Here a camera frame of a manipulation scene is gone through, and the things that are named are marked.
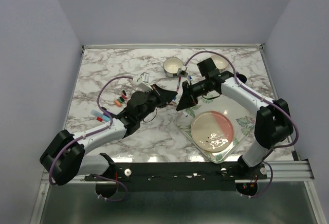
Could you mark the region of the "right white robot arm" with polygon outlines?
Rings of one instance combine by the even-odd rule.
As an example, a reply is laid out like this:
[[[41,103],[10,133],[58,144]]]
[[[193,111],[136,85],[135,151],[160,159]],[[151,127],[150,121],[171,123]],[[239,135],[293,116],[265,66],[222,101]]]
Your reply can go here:
[[[229,71],[220,72],[211,58],[199,62],[197,67],[205,79],[195,84],[188,81],[182,83],[182,96],[176,110],[191,108],[198,104],[198,97],[216,91],[255,115],[256,142],[239,158],[236,166],[237,174],[247,179],[255,173],[255,166],[271,153],[275,145],[293,133],[288,104],[283,99],[273,100],[260,95]]]

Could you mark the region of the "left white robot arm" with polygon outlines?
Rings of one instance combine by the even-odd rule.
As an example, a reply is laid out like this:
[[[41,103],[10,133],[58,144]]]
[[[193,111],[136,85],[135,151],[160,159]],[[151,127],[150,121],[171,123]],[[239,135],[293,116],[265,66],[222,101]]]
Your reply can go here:
[[[147,91],[134,92],[123,111],[109,122],[76,134],[66,129],[58,132],[40,157],[41,165],[49,173],[50,184],[65,185],[76,175],[83,174],[111,179],[114,168],[106,162],[99,164],[96,170],[82,170],[82,164],[92,164],[86,155],[106,143],[132,135],[144,118],[155,109],[169,105],[176,96],[177,92],[153,84]]]

